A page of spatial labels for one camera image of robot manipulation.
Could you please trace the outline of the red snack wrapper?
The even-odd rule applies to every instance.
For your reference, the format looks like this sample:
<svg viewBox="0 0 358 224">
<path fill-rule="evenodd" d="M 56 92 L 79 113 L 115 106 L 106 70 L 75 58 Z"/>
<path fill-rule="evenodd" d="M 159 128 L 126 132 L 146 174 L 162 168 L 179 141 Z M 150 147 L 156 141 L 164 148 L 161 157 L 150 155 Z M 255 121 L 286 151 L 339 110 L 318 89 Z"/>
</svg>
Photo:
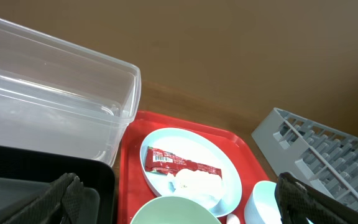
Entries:
<svg viewBox="0 0 358 224">
<path fill-rule="evenodd" d="M 184 159 L 171 152 L 150 146 L 147 147 L 144 167 L 147 172 L 157 172 L 165 175 L 172 174 L 176 176 L 182 169 L 188 169 L 218 175 L 220 178 L 223 177 L 222 170 L 219 168 Z"/>
</svg>

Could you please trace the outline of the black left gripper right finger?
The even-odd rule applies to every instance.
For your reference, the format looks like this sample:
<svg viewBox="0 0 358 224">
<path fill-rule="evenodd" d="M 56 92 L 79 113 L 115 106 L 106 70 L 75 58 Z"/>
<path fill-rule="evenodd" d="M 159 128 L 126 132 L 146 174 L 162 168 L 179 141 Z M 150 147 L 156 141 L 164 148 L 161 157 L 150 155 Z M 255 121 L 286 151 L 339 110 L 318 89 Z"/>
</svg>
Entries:
<svg viewBox="0 0 358 224">
<path fill-rule="evenodd" d="M 275 200 L 283 224 L 358 224 L 358 212 L 284 172 L 278 176 Z"/>
</svg>

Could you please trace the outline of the light blue bowl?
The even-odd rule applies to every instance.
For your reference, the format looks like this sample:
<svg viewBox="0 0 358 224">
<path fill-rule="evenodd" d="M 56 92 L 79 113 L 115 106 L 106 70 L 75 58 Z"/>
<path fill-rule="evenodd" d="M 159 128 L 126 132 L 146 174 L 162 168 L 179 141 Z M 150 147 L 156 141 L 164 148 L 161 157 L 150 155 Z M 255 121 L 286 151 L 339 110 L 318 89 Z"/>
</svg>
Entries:
<svg viewBox="0 0 358 224">
<path fill-rule="evenodd" d="M 246 224 L 282 224 L 275 199 L 276 185 L 267 180 L 254 185 L 244 209 Z"/>
</svg>

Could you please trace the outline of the white napkin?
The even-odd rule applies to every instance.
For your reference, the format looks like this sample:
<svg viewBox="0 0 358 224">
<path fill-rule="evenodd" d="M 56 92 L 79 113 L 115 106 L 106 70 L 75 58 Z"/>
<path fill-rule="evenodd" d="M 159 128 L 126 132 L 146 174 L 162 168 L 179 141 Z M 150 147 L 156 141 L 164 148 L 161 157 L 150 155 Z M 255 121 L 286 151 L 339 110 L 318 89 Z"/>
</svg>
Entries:
<svg viewBox="0 0 358 224">
<path fill-rule="evenodd" d="M 182 169 L 176 175 L 168 173 L 167 178 L 175 189 L 173 193 L 188 199 L 218 203 L 225 193 L 223 180 L 217 174 Z"/>
</svg>

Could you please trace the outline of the white plastic fork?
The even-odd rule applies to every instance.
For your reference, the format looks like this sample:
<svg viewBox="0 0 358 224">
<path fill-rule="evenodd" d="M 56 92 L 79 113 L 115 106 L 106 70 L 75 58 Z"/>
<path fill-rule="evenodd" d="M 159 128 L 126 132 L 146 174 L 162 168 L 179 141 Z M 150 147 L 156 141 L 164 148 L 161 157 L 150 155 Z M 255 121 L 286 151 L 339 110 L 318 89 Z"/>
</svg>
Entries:
<svg viewBox="0 0 358 224">
<path fill-rule="evenodd" d="M 233 213 L 230 213 L 226 218 L 226 224 L 241 224 L 240 219 Z"/>
</svg>

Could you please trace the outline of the green bowl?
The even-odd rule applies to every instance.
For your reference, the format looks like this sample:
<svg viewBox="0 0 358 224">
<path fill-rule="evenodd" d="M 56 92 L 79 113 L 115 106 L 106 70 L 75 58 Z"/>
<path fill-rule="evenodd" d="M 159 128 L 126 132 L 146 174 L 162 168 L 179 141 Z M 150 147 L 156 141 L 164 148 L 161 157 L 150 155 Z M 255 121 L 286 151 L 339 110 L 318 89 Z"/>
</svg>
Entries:
<svg viewBox="0 0 358 224">
<path fill-rule="evenodd" d="M 220 224 L 198 203 L 183 197 L 161 196 L 144 204 L 131 224 Z"/>
</svg>

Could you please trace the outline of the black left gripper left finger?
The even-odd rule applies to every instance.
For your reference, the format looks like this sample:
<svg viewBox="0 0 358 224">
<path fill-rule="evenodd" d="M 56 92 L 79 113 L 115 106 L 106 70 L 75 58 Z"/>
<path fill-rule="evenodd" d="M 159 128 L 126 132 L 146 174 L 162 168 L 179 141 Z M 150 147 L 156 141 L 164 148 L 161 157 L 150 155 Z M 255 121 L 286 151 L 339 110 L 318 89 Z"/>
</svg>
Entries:
<svg viewBox="0 0 358 224">
<path fill-rule="evenodd" d="M 75 173 L 66 173 L 48 187 L 0 210 L 0 224 L 76 224 L 84 185 Z"/>
</svg>

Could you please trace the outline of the light blue plate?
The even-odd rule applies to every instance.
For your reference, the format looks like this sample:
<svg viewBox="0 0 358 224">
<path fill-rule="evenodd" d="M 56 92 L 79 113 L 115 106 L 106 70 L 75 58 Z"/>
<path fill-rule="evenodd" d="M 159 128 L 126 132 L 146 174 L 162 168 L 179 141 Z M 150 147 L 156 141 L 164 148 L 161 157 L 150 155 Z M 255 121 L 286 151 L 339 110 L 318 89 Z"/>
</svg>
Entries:
<svg viewBox="0 0 358 224">
<path fill-rule="evenodd" d="M 140 145 L 140 163 L 145 166 L 147 148 L 156 147 L 194 162 L 220 168 L 223 172 L 224 194 L 209 211 L 217 218 L 232 213 L 242 197 L 239 173 L 225 153 L 211 141 L 180 128 L 162 128 L 148 134 Z"/>
</svg>

